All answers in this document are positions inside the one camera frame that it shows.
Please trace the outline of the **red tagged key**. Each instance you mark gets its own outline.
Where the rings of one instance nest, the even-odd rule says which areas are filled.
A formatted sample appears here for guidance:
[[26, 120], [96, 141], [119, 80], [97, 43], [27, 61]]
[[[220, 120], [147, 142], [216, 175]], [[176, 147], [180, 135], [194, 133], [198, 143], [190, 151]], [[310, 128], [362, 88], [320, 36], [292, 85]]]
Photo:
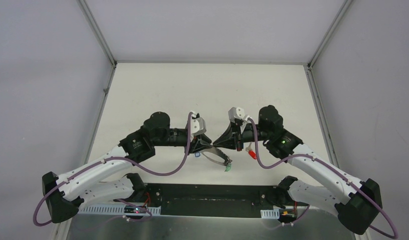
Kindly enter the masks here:
[[257, 154], [252, 148], [246, 148], [245, 150], [252, 159], [257, 160]]

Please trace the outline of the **keyring with keys bunch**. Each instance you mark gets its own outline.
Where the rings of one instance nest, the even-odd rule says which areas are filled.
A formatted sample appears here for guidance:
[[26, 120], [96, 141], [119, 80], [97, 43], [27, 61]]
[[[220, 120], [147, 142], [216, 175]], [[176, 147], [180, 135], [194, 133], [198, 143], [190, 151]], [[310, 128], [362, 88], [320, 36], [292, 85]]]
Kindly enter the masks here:
[[216, 147], [203, 149], [197, 152], [201, 156], [204, 156], [206, 159], [212, 163], [218, 164], [225, 168], [225, 172], [229, 172], [232, 168], [232, 159], [226, 155], [222, 150]]

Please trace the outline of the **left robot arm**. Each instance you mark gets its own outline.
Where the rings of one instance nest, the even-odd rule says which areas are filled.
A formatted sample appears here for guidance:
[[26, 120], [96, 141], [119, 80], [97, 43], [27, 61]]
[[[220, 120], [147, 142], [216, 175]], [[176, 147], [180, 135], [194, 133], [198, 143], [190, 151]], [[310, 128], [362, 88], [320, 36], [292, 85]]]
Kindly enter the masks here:
[[[101, 157], [66, 173], [44, 174], [41, 178], [43, 197], [34, 210], [33, 223], [38, 227], [62, 223], [81, 209], [104, 201], [140, 202], [145, 196], [145, 187], [137, 173], [128, 173], [110, 182], [103, 180], [133, 166], [154, 176], [174, 175], [182, 169], [189, 154], [208, 146], [206, 130], [205, 120], [194, 111], [188, 113], [182, 129], [170, 127], [167, 113], [153, 113], [137, 131]], [[169, 172], [156, 172], [143, 166], [142, 162], [155, 156], [156, 147], [183, 147], [184, 156], [179, 166]]]

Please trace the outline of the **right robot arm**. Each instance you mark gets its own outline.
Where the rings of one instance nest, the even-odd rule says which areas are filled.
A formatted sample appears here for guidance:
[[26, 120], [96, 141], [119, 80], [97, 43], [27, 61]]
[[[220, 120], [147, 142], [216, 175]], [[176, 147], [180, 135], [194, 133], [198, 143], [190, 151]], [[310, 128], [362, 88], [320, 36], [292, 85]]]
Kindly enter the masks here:
[[278, 206], [301, 202], [326, 211], [349, 231], [363, 235], [382, 209], [379, 184], [363, 181], [325, 162], [299, 137], [284, 128], [283, 117], [273, 105], [259, 110], [258, 122], [240, 107], [228, 111], [229, 126], [214, 141], [217, 148], [241, 151], [245, 143], [262, 142], [268, 152], [311, 176], [320, 186], [296, 177], [285, 177], [275, 188]]

